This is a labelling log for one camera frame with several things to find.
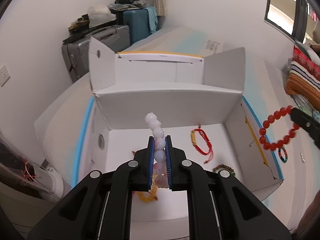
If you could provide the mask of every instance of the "blue suitcase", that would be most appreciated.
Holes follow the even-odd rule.
[[[129,26],[130,45],[150,35],[149,14],[147,9],[127,9],[117,12],[120,25]]]

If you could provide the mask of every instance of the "blue tape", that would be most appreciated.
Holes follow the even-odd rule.
[[[245,104],[247,105],[247,107],[249,108],[249,110],[250,110],[251,114],[253,115],[254,119],[256,120],[259,128],[262,128],[262,125],[261,125],[258,117],[257,117],[256,114],[254,113],[253,109],[251,108],[251,106],[250,106],[249,102],[247,101],[247,99],[245,98],[245,96],[242,96],[242,99],[243,99],[243,101],[245,102]],[[265,135],[265,137],[266,137],[266,139],[267,139],[267,142],[270,143],[270,140],[269,140],[268,136]],[[278,171],[279,179],[284,180],[284,176],[283,176],[283,173],[282,173],[282,170],[281,170],[281,167],[280,167],[278,158],[277,158],[277,156],[276,156],[276,154],[275,154],[274,151],[270,151],[270,152],[271,152],[271,155],[272,155],[272,157],[273,157],[273,160],[274,160],[274,162],[275,162],[275,164],[276,164],[276,168],[277,168],[277,171]]]
[[[78,184],[78,174],[79,174],[79,166],[80,166],[83,142],[84,142],[85,133],[87,131],[88,121],[89,121],[93,103],[94,103],[94,98],[91,97],[87,106],[87,110],[85,111],[85,114],[84,114],[84,119],[82,122],[79,138],[77,141],[75,160],[73,163],[73,170],[72,170],[71,188],[74,188]]]

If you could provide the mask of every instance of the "blue towel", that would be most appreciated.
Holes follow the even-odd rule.
[[[150,33],[155,33],[157,31],[157,25],[158,25],[158,18],[157,18],[157,11],[154,7],[146,7],[145,9],[148,10],[149,14],[149,28]]]

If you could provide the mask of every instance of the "gray suitcase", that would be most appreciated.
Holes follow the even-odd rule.
[[[74,82],[89,72],[89,39],[96,38],[114,52],[120,52],[130,47],[129,27],[113,25],[95,30],[72,43],[62,45],[62,55]]]

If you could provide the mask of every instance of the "striped blanket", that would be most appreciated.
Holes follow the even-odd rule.
[[[320,69],[296,46],[293,49],[285,92],[288,95],[304,95],[315,108],[320,110]]]

